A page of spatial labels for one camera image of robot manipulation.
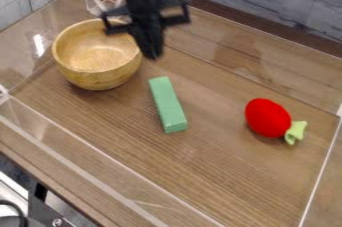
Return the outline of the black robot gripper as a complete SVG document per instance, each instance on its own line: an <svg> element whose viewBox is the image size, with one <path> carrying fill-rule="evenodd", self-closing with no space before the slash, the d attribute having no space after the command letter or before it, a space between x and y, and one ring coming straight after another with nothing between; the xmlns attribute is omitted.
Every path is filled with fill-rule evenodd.
<svg viewBox="0 0 342 227"><path fill-rule="evenodd" d="M124 25L109 23L109 17L128 16ZM130 33L146 59L157 59L162 54L162 29L189 22L187 0L125 0L122 6L102 11L100 18L105 33ZM149 32L149 40L142 32Z"/></svg>

